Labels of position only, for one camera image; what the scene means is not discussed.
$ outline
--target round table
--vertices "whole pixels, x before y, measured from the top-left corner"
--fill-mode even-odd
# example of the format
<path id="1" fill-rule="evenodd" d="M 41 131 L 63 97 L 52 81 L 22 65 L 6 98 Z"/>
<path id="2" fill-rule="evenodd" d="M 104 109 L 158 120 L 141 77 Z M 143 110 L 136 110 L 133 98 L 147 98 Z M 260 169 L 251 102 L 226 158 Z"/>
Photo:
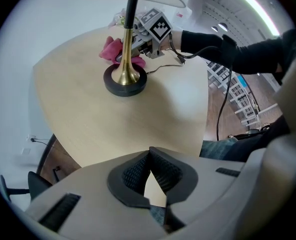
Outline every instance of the round table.
<path id="1" fill-rule="evenodd" d="M 62 146 L 81 167 L 150 146 L 198 157 L 207 121 L 206 62 L 196 57 L 183 67 L 162 67 L 148 75 L 140 94 L 115 96 L 103 82 L 111 62 L 98 56 L 108 36 L 122 38 L 123 29 L 104 27 L 79 35 L 34 66 L 41 108 Z M 144 69 L 179 64 L 172 51 L 164 53 L 157 59 L 141 55 Z M 145 196 L 152 205 L 165 205 L 152 174 Z"/>

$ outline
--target black lamp base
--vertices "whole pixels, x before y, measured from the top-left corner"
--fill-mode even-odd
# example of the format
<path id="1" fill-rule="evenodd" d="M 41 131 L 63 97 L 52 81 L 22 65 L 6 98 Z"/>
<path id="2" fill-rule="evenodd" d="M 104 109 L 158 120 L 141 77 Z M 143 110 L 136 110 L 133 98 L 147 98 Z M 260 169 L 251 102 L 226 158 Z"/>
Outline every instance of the black lamp base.
<path id="1" fill-rule="evenodd" d="M 109 92 L 121 97 L 130 97 L 143 91 L 147 83 L 147 73 L 137 64 L 133 64 L 132 66 L 140 74 L 140 78 L 137 82 L 127 85 L 119 84 L 112 79 L 111 74 L 119 67 L 118 64 L 111 65 L 106 69 L 103 74 L 103 81 Z"/>

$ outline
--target black chair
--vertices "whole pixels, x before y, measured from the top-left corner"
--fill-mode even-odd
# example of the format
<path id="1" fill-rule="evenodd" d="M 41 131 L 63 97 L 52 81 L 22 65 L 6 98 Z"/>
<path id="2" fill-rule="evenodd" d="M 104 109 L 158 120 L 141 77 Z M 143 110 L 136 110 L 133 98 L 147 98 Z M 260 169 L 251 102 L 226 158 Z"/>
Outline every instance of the black chair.
<path id="1" fill-rule="evenodd" d="M 2 187 L 6 193 L 6 196 L 9 201 L 10 195 L 23 195 L 23 194 L 30 194 L 31 200 L 36 198 L 38 195 L 40 195 L 42 192 L 47 190 L 52 186 L 52 184 L 48 181 L 46 181 L 43 177 L 40 175 L 30 171 L 28 173 L 28 187 L 29 189 L 22 189 L 22 188 L 8 188 L 6 185 L 6 181 L 4 180 L 4 177 L 0 175 L 1 184 Z"/>

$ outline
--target power outlet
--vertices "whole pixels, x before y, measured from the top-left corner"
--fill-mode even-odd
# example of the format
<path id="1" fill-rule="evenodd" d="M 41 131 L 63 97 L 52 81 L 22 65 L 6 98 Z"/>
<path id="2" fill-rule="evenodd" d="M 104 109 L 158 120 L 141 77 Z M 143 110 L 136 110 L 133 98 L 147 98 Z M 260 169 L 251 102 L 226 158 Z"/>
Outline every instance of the power outlet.
<path id="1" fill-rule="evenodd" d="M 35 135 L 31 135 L 31 134 L 29 134 L 28 136 L 27 136 L 27 138 L 26 138 L 26 142 L 31 142 L 31 139 L 32 138 L 36 138 L 36 136 Z"/>

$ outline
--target pink cloth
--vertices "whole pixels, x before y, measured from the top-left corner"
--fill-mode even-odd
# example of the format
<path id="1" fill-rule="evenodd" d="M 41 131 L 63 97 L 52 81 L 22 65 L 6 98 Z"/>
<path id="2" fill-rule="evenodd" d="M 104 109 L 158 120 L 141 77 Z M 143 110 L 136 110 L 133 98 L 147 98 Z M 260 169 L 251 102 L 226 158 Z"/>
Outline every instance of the pink cloth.
<path id="1" fill-rule="evenodd" d="M 122 51 L 122 42 L 120 38 L 113 40 L 111 36 L 107 37 L 106 43 L 103 46 L 103 50 L 99 53 L 99 57 L 108 61 L 112 61 L 114 64 L 117 64 L 116 57 Z M 133 64 L 137 64 L 144 68 L 146 62 L 143 58 L 136 56 L 131 59 Z"/>

